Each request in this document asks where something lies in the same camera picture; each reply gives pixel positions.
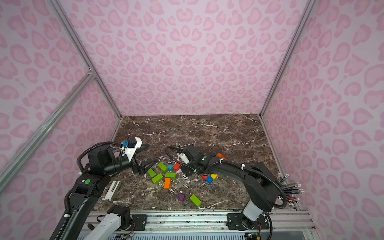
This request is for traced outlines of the blue small block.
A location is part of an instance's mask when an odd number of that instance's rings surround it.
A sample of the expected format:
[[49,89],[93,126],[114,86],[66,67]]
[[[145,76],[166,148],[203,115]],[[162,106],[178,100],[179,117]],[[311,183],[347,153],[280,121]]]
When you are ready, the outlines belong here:
[[211,177],[211,176],[208,176],[207,178],[206,178],[206,182],[208,183],[208,184],[211,184],[212,182],[213,182],[213,178]]

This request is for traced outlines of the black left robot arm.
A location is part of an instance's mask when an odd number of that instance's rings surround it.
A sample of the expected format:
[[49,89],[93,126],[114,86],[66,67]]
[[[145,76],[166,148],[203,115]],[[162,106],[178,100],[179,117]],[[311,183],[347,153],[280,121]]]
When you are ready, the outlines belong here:
[[149,147],[133,138],[126,145],[97,143],[81,153],[77,158],[81,174],[64,197],[65,211],[50,239],[76,240],[112,177],[127,169],[143,176],[157,162],[136,160],[137,154]]

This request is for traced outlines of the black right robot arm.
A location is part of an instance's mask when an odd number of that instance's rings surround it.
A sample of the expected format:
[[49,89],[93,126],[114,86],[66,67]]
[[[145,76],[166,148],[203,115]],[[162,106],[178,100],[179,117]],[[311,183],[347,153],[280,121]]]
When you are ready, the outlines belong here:
[[220,154],[204,154],[194,145],[185,148],[167,146],[167,156],[177,164],[185,176],[193,174],[207,177],[219,175],[242,183],[250,197],[241,213],[242,224],[251,229],[259,216],[270,213],[274,208],[284,209],[288,198],[282,184],[264,163],[239,164],[226,160]]

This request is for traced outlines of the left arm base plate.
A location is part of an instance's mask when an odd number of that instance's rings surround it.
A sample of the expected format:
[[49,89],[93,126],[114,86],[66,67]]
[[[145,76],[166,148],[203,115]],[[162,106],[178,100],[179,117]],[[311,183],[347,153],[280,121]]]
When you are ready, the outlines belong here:
[[115,231],[142,232],[146,229],[148,215],[117,215],[117,220],[118,225],[116,227],[112,227]]

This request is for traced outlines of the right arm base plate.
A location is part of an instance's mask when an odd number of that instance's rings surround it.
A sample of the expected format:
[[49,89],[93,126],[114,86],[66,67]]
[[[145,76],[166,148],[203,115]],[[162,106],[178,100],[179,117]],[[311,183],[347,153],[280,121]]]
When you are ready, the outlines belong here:
[[229,230],[247,231],[247,230],[269,230],[269,220],[266,216],[260,215],[256,220],[252,221],[244,216],[243,213],[227,214],[226,226]]

